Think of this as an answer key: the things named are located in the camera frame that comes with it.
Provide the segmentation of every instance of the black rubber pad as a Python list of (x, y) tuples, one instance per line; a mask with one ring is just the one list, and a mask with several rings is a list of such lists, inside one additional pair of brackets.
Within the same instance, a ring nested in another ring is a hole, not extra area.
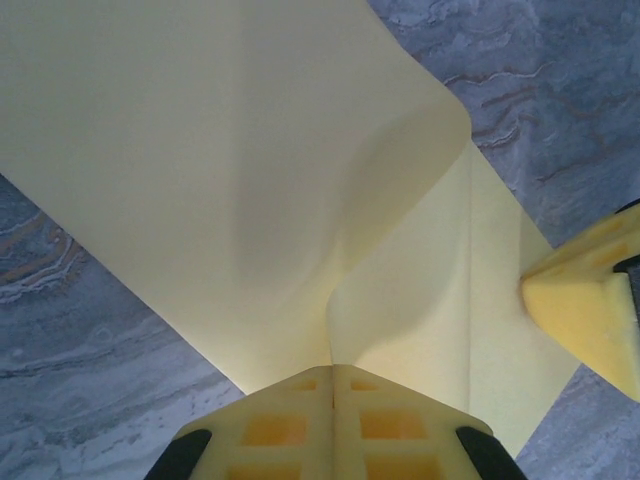
[(640, 198), (637, 200), (634, 200), (633, 202), (627, 203), (620, 210), (617, 210), (616, 213), (624, 212), (625, 210), (629, 210), (631, 207), (635, 207), (636, 205), (640, 205)]
[(615, 273), (629, 275), (633, 305), (636, 307), (636, 319), (640, 323), (640, 255), (627, 258), (613, 267)]
[(195, 430), (169, 444), (144, 480), (189, 480), (211, 440), (209, 430)]
[(482, 480), (527, 480), (495, 437), (473, 427), (460, 427), (456, 434)]

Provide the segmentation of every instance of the marble floor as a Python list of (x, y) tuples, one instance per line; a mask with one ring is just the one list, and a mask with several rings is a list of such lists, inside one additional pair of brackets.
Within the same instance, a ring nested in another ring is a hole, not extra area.
[[(465, 104), (554, 245), (640, 197), (640, 3), (370, 0)], [(0, 478), (143, 478), (242, 394), (0, 177)], [(640, 478), (640, 406), (586, 368), (518, 457), (530, 480)]]

